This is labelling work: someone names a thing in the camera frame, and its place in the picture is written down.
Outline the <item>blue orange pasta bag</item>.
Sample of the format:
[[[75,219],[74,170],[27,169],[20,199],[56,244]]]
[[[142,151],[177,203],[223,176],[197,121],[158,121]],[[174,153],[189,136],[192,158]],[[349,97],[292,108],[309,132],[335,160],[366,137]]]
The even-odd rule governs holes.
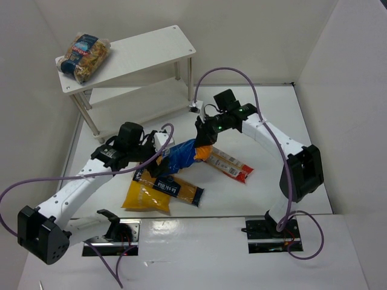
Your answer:
[[[195,147],[195,139],[168,148],[162,153],[163,159],[168,159],[166,175],[175,174],[194,163],[206,161],[213,151],[212,145]]]

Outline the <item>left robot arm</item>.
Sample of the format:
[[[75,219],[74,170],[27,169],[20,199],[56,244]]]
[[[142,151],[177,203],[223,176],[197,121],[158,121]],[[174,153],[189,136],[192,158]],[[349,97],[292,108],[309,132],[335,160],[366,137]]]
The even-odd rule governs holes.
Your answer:
[[[154,165],[157,157],[172,144],[173,133],[162,129],[148,135],[137,123],[126,122],[116,136],[99,146],[76,176],[51,198],[18,213],[18,244],[47,265],[56,263],[69,247],[94,236],[114,234],[120,218],[108,210],[90,217],[73,219],[76,211],[104,184],[118,174]]]

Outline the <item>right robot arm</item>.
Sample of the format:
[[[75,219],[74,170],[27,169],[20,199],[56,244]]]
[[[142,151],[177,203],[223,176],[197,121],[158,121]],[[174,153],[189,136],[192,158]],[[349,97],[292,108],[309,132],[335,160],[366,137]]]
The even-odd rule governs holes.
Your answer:
[[[303,145],[290,138],[264,118],[258,105],[242,105],[232,90],[214,96],[217,114],[209,116],[202,102],[194,102],[192,112],[199,116],[195,122],[196,147],[213,145],[218,134],[229,129],[250,137],[282,164],[279,180],[281,195],[265,216],[268,231],[281,234],[296,204],[324,183],[320,150],[315,145]]]

